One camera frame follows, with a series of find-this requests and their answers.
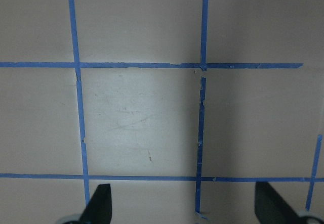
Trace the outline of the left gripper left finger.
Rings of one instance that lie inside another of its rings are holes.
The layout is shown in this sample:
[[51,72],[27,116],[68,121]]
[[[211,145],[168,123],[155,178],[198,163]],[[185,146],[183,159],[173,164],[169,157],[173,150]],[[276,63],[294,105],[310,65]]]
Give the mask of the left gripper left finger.
[[79,218],[80,223],[110,224],[112,220],[112,197],[110,184],[97,186],[88,205]]

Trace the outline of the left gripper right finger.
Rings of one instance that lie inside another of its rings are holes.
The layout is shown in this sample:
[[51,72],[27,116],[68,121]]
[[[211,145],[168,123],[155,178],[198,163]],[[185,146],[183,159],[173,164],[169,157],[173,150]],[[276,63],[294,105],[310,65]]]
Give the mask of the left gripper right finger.
[[254,211],[262,224],[303,223],[303,219],[268,182],[255,184]]

